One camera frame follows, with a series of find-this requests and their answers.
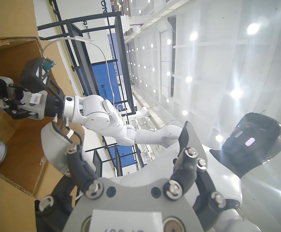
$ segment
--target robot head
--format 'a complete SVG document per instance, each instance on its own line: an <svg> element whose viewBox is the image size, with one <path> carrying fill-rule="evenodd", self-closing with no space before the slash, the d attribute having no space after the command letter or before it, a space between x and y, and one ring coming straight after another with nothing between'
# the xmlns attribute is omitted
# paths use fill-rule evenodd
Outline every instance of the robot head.
<svg viewBox="0 0 281 232"><path fill-rule="evenodd" d="M211 154L240 178L281 151L281 125L258 113L246 114L220 151Z"/></svg>

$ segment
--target black metal frame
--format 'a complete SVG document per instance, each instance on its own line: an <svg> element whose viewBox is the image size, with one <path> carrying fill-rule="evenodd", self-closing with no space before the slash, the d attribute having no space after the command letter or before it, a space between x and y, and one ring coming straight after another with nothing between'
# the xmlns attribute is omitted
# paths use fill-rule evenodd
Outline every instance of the black metal frame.
<svg viewBox="0 0 281 232"><path fill-rule="evenodd" d="M113 44L113 40L112 40L112 33L111 33L111 29L115 28L117 46L118 46L118 51L119 51L119 56L120 56L120 63L121 63L122 71L123 71L123 79L124 79L124 85L125 85L125 90L126 90L126 95L127 95L127 100L124 100L121 102L116 102L116 103L118 103L118 104L124 103L125 108L126 108L126 103L128 103L132 112L128 113L127 115L135 114L135 108L134 108L134 104L133 104L133 96L132 96L132 90L131 90L131 84L130 84L130 77L129 77L129 69L128 69L128 64L127 64L126 51L125 51L123 30L122 30L122 24L121 24L121 12L110 12L110 13L88 15L88 16L78 17L78 18L74 18L74 19L62 20L56 1L49 0L49 3L51 6L53 6L53 8L54 8L53 11L57 15L58 21L38 26L38 31L59 26L61 28L62 33L59 35L54 35L54 36L50 36L50 37L46 37L46 38L43 38L43 37L39 37L39 38L41 40L50 40L50 39L55 39L55 38L60 38L60 37L68 37L68 36L72 37L72 36L76 36L76 35L83 36L83 33L86 33L86 32L109 29L110 37L111 37L111 41L112 41L112 48L113 48L113 52L114 52L114 56L115 56L114 59L111 60L110 62L116 62L119 81L121 83L119 67L118 67L118 63L117 63L117 58L116 58L116 53L115 53L114 44ZM109 17L115 17L114 25L109 24ZM80 30L73 24L75 22L82 22L82 21L101 19L101 18L107 18L107 22L108 22L107 26ZM67 26L68 32L65 31L64 25ZM71 50L69 41L66 40L65 42L66 42L66 46L67 46L68 52L70 54L70 57L71 57L71 60L73 63L72 70L75 70L77 73L77 76L80 80L80 83L81 83L83 91L84 91L83 94L84 95L86 95L86 94L89 94L89 95L98 94L99 95L99 90L98 90L98 87L97 87L97 84L95 81L95 77L94 77L94 72L92 69L92 65L96 65L96 64L90 63L90 59L88 56L88 52L87 52L85 43L81 42L81 41L74 41L74 40L72 41L74 52L75 52L75 55L79 62L79 66L78 66L75 61L73 52ZM81 72L82 72L82 75L84 78L81 77L80 73L78 72L78 68L81 69ZM123 99L125 99L122 85L121 85L121 92L122 92Z"/></svg>
<svg viewBox="0 0 281 232"><path fill-rule="evenodd" d="M107 150L108 153L109 153L109 155L110 155L110 159L107 159L107 160L102 161L102 160L100 159L100 157L99 157L99 159L100 159L100 161L101 161L101 166L102 166L102 164L105 163L105 162L109 162L109 161L116 160L116 165L115 165L114 162L112 162L112 163L113 163L114 167L116 168L117 176L122 176L122 175L123 175L123 173L122 173L122 166L121 166L121 160L120 160L120 158L122 158L122 157L129 156L129 155L134 155L134 157L135 157L136 154L137 154L138 160L139 160L139 163L138 163L137 160L135 159L135 164L136 164L137 170L138 170L138 164L140 164L140 167L141 167L141 168L144 167L143 160L142 160L142 158L141 158L140 151L139 151L138 147L136 147L136 149L135 149L136 144L135 144L134 146L132 146L134 152L132 152L132 153L130 153L130 154L123 155L123 156L120 156L120 155L119 155L119 152L118 152L118 149L117 149L117 146L119 146L119 145L118 145L117 143L112 143L112 144L109 144L109 145L108 145L108 144L106 143L104 137L103 137L103 142L105 143L104 146L97 147L97 148L94 148L94 149L90 149L90 150L87 150L87 151L85 151L85 152L94 151L94 156L95 156L95 155L98 155L98 152L97 152L98 149L103 149L103 148L104 148L105 150ZM111 153L110 153L110 150L109 150L109 148L112 148L112 147L114 147L115 158L112 157L112 155L111 155Z"/></svg>

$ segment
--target white ceiling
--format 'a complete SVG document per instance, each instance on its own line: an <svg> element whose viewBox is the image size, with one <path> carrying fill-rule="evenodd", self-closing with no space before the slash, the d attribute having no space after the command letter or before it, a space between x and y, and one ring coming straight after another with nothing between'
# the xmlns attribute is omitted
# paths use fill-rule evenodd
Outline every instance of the white ceiling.
<svg viewBox="0 0 281 232"><path fill-rule="evenodd" d="M127 59L136 63L129 65L134 88L159 116L166 122L189 120L201 142L214 149L220 147L215 136L226 139L248 112L263 112L281 122L281 1L190 1L175 16L176 40L170 45L172 26L167 20L128 44ZM247 28L252 23L260 28L250 36ZM198 38L190 41L193 32ZM167 76L172 72L172 48L173 97L171 75ZM185 81L187 76L191 83ZM230 93L238 87L243 95L236 101Z"/></svg>

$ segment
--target white label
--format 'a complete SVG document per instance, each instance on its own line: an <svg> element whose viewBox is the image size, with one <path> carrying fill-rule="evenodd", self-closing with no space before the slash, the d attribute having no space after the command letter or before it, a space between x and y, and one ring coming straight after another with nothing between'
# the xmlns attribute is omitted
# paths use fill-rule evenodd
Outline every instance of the white label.
<svg viewBox="0 0 281 232"><path fill-rule="evenodd" d="M41 95L42 95L41 93L33 93L29 103L39 104Z"/></svg>
<svg viewBox="0 0 281 232"><path fill-rule="evenodd" d="M162 214L93 210L89 232L163 232Z"/></svg>

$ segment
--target white cable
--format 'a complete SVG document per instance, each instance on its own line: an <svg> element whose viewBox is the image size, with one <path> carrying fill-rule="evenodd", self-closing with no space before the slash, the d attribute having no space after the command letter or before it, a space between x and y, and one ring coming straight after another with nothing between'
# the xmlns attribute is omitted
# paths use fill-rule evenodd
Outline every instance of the white cable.
<svg viewBox="0 0 281 232"><path fill-rule="evenodd" d="M45 50L47 47L49 47L51 44L57 42L57 41L61 41L61 40L77 40L77 41L82 41L82 42L85 42L85 43L89 43L89 44L92 44L94 46L96 46L100 51L101 53L103 54L103 57L105 59L105 63L106 63L106 68L107 68L107 75L108 75L108 80L109 80L109 84L110 84L110 88L111 88L111 92L112 92L112 96L113 96L113 106L115 107L115 95L114 95L114 92L113 92L113 89L112 89L112 85L111 85L111 81L110 81L110 76L109 76L109 69L108 69L108 64L107 64L107 60L105 58L105 55L103 53L103 51L93 43L92 40L90 39L87 39L87 38L84 38L84 37L81 37L81 36L75 36L75 37L62 37L62 38L57 38L53 41L51 41L50 43L48 43L44 49L43 49L43 52L42 52L42 57L46 60L47 57L44 56L44 53L45 53Z"/></svg>
<svg viewBox="0 0 281 232"><path fill-rule="evenodd" d="M122 104L118 104L117 106L116 106L116 108L118 109L119 107L118 106L123 106Z"/></svg>

